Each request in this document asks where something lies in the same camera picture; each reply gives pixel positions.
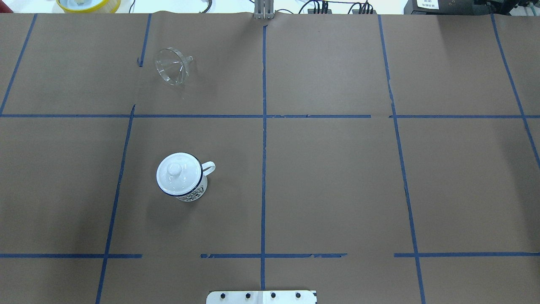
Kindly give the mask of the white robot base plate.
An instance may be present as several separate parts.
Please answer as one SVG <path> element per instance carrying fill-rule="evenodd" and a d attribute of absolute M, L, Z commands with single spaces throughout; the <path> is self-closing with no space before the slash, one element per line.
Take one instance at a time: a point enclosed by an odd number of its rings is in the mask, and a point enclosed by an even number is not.
<path fill-rule="evenodd" d="M 214 291 L 207 304 L 316 304 L 316 291 L 311 290 L 235 290 Z"/>

